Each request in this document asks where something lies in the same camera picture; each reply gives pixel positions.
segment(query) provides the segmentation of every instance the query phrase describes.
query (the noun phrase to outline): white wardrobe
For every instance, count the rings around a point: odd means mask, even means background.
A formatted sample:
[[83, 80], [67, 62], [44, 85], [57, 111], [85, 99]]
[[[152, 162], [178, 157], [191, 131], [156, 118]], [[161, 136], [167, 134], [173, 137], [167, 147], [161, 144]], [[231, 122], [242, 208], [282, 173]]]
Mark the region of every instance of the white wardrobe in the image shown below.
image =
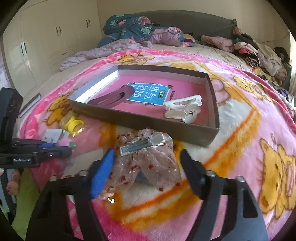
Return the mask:
[[102, 38], [96, 0], [29, 0], [3, 34], [8, 71], [24, 96], [59, 72], [61, 62]]

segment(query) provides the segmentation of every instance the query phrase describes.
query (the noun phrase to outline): cabinet handle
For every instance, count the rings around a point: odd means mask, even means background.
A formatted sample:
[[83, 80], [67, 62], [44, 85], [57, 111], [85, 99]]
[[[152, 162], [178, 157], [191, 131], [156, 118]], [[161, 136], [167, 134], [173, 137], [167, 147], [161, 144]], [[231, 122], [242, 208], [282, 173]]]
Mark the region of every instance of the cabinet handle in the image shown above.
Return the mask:
[[[22, 45], [20, 45], [20, 48], [22, 49]], [[23, 49], [22, 49], [22, 55], [24, 56], [24, 51], [23, 51]]]
[[27, 53], [27, 48], [26, 48], [26, 43], [24, 42], [24, 47], [25, 47], [25, 51], [26, 51], [26, 53]]

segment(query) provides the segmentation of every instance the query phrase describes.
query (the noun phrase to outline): white claw clip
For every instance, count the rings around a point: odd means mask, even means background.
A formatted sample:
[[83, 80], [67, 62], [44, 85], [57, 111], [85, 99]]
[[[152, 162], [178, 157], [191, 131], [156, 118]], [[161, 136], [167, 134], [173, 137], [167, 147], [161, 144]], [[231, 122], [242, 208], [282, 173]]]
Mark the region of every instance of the white claw clip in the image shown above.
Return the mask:
[[193, 123], [200, 113], [202, 105], [200, 95], [189, 96], [182, 99], [166, 101], [164, 103], [166, 118], [182, 119], [185, 123]]

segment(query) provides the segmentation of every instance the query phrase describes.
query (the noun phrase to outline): headboard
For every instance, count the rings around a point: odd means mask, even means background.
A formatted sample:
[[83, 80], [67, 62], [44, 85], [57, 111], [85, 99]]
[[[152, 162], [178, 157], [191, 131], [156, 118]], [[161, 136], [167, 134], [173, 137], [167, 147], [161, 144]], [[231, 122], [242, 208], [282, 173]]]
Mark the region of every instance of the headboard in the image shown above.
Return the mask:
[[159, 10], [138, 12], [137, 15], [146, 16], [151, 22], [158, 22], [163, 27], [177, 27], [184, 33], [194, 33], [194, 38], [200, 40], [203, 35], [221, 36], [232, 39], [232, 29], [237, 26], [236, 20], [219, 16], [184, 10]]

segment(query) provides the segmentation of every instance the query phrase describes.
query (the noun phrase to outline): yellow plastic ring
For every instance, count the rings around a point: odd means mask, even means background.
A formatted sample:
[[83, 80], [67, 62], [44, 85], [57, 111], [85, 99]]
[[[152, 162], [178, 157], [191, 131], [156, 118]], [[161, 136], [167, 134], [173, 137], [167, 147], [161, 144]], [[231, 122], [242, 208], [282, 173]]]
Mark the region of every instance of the yellow plastic ring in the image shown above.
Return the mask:
[[66, 124], [62, 125], [62, 128], [63, 128], [64, 130], [67, 130], [69, 124], [70, 124], [71, 122], [73, 122], [73, 121], [75, 121], [75, 117], [74, 117], [74, 116], [71, 116], [70, 119], [69, 119], [69, 121], [68, 121]]
[[84, 125], [84, 122], [82, 120], [74, 120], [72, 121], [69, 125], [68, 125], [68, 131], [70, 132], [70, 134], [78, 134], [82, 131], [82, 129], [78, 130], [78, 131], [74, 131], [74, 128], [76, 126], [78, 126], [79, 124]]

